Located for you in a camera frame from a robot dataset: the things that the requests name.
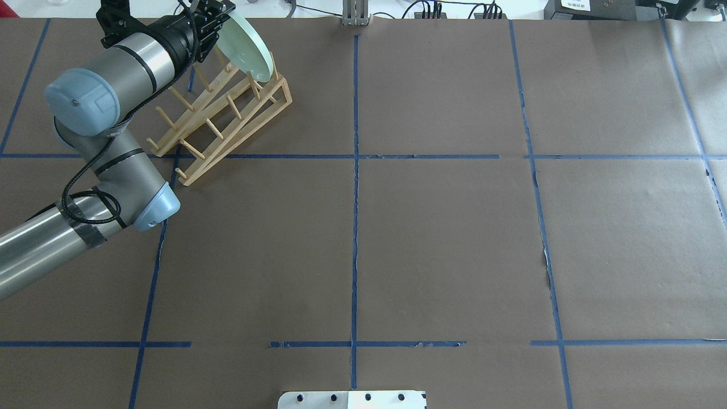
metal bracket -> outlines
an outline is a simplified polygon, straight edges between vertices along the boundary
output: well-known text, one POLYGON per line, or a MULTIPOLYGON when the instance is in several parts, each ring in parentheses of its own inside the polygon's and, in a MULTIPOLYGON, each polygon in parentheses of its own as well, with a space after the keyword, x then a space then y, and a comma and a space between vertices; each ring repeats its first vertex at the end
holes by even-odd
POLYGON ((369 0, 343 0, 343 25, 369 25, 369 0))
POLYGON ((278 409, 426 409, 421 391, 286 392, 278 409))

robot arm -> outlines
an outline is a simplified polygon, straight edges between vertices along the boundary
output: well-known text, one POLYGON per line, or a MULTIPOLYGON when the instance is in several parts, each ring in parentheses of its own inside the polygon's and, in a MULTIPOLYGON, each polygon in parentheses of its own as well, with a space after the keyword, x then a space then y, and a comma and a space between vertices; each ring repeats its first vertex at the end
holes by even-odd
POLYGON ((235 5, 200 0, 180 15, 144 25, 128 0, 97 13, 102 54, 61 74, 45 91, 55 132, 77 150, 100 183, 67 195, 0 237, 0 301, 127 226, 146 231, 175 214, 179 200, 126 128, 136 111, 202 61, 235 5))

light green plate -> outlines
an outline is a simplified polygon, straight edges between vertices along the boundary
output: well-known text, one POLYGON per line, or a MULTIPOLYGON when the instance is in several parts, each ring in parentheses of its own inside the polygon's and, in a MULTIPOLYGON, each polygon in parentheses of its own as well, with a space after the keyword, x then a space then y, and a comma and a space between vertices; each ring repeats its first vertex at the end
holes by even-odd
POLYGON ((270 81, 273 57, 260 35, 238 10, 230 13, 230 19, 220 29, 217 46, 237 68, 244 72, 251 71, 257 81, 270 81))

blue tape line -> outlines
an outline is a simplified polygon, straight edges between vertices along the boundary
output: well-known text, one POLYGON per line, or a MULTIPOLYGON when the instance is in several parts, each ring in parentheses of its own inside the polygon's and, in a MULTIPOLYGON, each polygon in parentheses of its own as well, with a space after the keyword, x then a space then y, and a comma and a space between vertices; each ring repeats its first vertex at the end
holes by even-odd
MULTIPOLYGON (((566 346, 648 346, 648 345, 724 345, 727 341, 709 339, 585 339, 565 340, 566 346)), ((530 346, 557 346, 557 341, 530 341, 530 346)))
POLYGON ((2 348, 138 348, 138 342, 114 341, 0 341, 2 348))
POLYGON ((225 159, 353 159, 346 154, 231 154, 225 159))
MULTIPOLYGON (((134 341, 0 341, 0 348, 138 348, 134 341)), ((149 348, 190 348, 191 342, 150 342, 149 348)))
POLYGON ((499 159, 499 155, 360 155, 361 159, 499 159))
POLYGON ((351 390, 356 375, 358 346, 358 35, 353 37, 353 262, 351 278, 351 390))
POLYGON ((270 348, 350 348, 351 341, 283 341, 271 342, 270 348))
POLYGON ((512 20, 508 20, 510 24, 510 41, 513 43, 513 58, 515 61, 515 76, 518 80, 518 94, 520 96, 520 107, 523 114, 523 126, 525 127, 525 135, 528 144, 528 155, 530 157, 530 171, 533 178, 533 188, 535 190, 535 204, 538 209, 538 223, 540 225, 540 236, 545 252, 545 265, 547 269, 548 279, 550 280, 550 302, 553 307, 553 319, 555 320, 555 335, 558 338, 558 353, 561 356, 561 372, 563 374, 563 388, 566 393, 566 404, 568 409, 573 409, 573 397, 571 396, 571 382, 568 375, 568 365, 566 363, 566 347, 563 344, 563 331, 561 329, 561 314, 558 311, 558 297, 555 294, 555 279, 553 277, 553 267, 550 262, 550 250, 547 241, 547 233, 545 231, 545 218, 543 216, 542 202, 540 200, 540 187, 538 187, 537 169, 535 167, 535 159, 533 159, 533 142, 530 135, 530 125, 525 110, 525 92, 523 91, 523 77, 520 71, 520 60, 518 59, 518 45, 515 40, 515 27, 512 20))
MULTIPOLYGON (((176 178, 174 177, 174 169, 176 169, 179 166, 180 158, 179 158, 179 152, 180 152, 181 146, 177 147, 177 154, 174 158, 174 164, 172 165, 172 181, 169 183, 169 186, 174 190, 174 185, 176 183, 176 178)), ((161 251, 164 248, 164 240, 166 239, 166 226, 167 221, 161 222, 161 233, 159 234, 159 244, 156 248, 156 260, 154 261, 154 272, 151 275, 151 285, 149 287, 149 298, 146 303, 146 313, 144 316, 144 326, 142 328, 141 332, 141 342, 139 344, 139 354, 137 355, 137 366, 134 370, 134 381, 132 383, 132 393, 131 397, 129 398, 129 409, 134 409, 134 406, 136 405, 136 396, 137 391, 139 389, 139 380, 141 379, 141 368, 142 364, 144 363, 144 352, 146 349, 146 338, 149 334, 149 323, 151 321, 151 311, 154 306, 154 295, 156 294, 156 282, 159 277, 159 267, 161 266, 161 251)))
POLYGON ((358 346, 367 348, 459 348, 467 341, 359 341, 358 346))
POLYGON ((2 142, 0 143, 0 155, 5 152, 5 145, 7 145, 7 140, 10 138, 10 131, 12 130, 12 125, 15 123, 15 116, 17 115, 17 110, 20 108, 20 102, 23 101, 23 95, 25 94, 25 89, 28 88, 28 82, 31 79, 31 73, 33 73, 33 67, 36 66, 36 61, 38 60, 38 54, 41 52, 41 48, 43 47, 43 41, 45 40, 46 33, 48 33, 48 26, 50 25, 50 19, 46 19, 46 23, 43 26, 43 31, 41 32, 41 37, 38 39, 38 45, 36 45, 36 51, 33 53, 33 58, 31 59, 31 64, 28 66, 28 72, 25 73, 25 79, 23 80, 23 85, 20 87, 20 93, 17 95, 17 100, 15 100, 15 107, 12 109, 12 114, 10 114, 10 120, 7 123, 7 128, 5 128, 5 135, 2 138, 2 142))
MULTIPOLYGON (((458 348, 467 341, 356 341, 359 348, 458 348)), ((270 348, 350 348, 351 341, 283 341, 271 342, 270 348)))
POLYGON ((699 155, 527 155, 525 159, 654 159, 654 160, 690 160, 702 159, 699 155))
POLYGON ((699 153, 702 155, 702 161, 704 162, 704 168, 709 173, 710 178, 710 184, 712 185, 712 192, 715 195, 715 200, 717 200, 717 206, 720 210, 720 215, 722 216, 722 223, 727 228, 727 213, 725 212, 724 203, 722 203, 722 197, 720 196, 720 191, 717 188, 717 183, 715 182, 715 174, 712 172, 712 167, 710 166, 710 161, 707 159, 707 152, 704 150, 704 144, 702 142, 702 135, 699 133, 699 129, 696 126, 696 120, 694 119, 694 112, 691 110, 691 104, 689 103, 689 99, 686 97, 686 91, 684 90, 684 83, 682 82, 681 75, 679 74, 679 70, 677 69, 677 63, 674 58, 674 53, 672 52, 672 45, 669 41, 669 33, 667 32, 667 24, 666 22, 661 19, 662 24, 662 33, 664 34, 664 42, 667 45, 667 54, 669 55, 669 62, 672 66, 672 70, 674 70, 674 75, 677 79, 677 83, 679 84, 679 93, 681 93, 682 100, 684 101, 684 106, 686 107, 687 116, 689 117, 689 124, 691 125, 691 129, 694 131, 694 137, 696 138, 696 144, 699 147, 699 153))
POLYGON ((192 87, 194 87, 194 70, 190 70, 189 85, 187 86, 187 91, 192 92, 192 87))
POLYGON ((147 342, 146 348, 191 348, 191 342, 147 342))

label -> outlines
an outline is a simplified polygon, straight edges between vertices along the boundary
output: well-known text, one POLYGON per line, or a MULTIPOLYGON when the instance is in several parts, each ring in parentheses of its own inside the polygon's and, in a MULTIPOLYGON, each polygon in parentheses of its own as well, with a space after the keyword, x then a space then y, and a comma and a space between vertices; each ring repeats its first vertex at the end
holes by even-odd
POLYGON ((590 0, 561 0, 561 6, 568 8, 568 9, 589 12, 590 11, 590 0))

